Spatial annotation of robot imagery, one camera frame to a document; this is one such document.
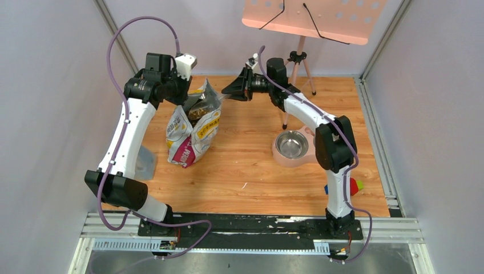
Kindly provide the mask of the clear plastic scoop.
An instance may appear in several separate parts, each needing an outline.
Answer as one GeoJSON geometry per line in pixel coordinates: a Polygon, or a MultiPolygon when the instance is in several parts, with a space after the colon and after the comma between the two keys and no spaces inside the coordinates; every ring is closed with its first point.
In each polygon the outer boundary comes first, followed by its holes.
{"type": "Polygon", "coordinates": [[[229,94],[218,94],[217,96],[213,96],[211,98],[205,99],[197,103],[194,106],[194,109],[196,110],[201,109],[208,112],[214,111],[221,106],[222,102],[225,99],[228,99],[229,97],[230,97],[229,94]]]}

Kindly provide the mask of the pet food bag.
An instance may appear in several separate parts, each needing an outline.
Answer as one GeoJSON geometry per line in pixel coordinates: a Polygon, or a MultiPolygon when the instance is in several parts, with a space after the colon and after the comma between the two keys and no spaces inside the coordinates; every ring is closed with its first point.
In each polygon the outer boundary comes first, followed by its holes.
{"type": "Polygon", "coordinates": [[[219,129],[221,106],[211,112],[194,106],[218,94],[206,78],[183,105],[176,106],[166,128],[167,162],[187,168],[205,155],[219,129]]]}

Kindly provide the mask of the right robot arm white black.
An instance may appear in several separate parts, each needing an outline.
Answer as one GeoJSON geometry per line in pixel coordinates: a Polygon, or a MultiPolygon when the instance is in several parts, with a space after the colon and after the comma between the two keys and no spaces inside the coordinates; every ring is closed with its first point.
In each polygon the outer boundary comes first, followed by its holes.
{"type": "Polygon", "coordinates": [[[358,159],[350,120],[346,116],[331,115],[313,104],[289,82],[287,68],[281,58],[267,60],[266,68],[259,73],[254,71],[256,65],[255,59],[250,58],[222,93],[238,101],[251,100],[255,92],[267,93],[274,106],[294,116],[314,132],[316,159],[326,171],[328,181],[326,230],[329,236],[341,238],[355,220],[348,184],[350,171],[358,159]]]}

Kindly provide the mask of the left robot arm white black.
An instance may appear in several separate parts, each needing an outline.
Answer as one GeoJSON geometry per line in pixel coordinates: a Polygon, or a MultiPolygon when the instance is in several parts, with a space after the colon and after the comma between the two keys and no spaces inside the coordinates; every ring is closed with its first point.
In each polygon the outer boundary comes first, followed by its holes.
{"type": "Polygon", "coordinates": [[[147,185],[135,179],[136,162],[159,104],[166,100],[182,105],[187,100],[196,64],[197,58],[187,53],[175,57],[148,53],[145,68],[124,85],[120,119],[103,160],[84,176],[100,204],[123,207],[153,220],[153,229],[162,236],[174,231],[172,209],[150,196],[147,185]]]}

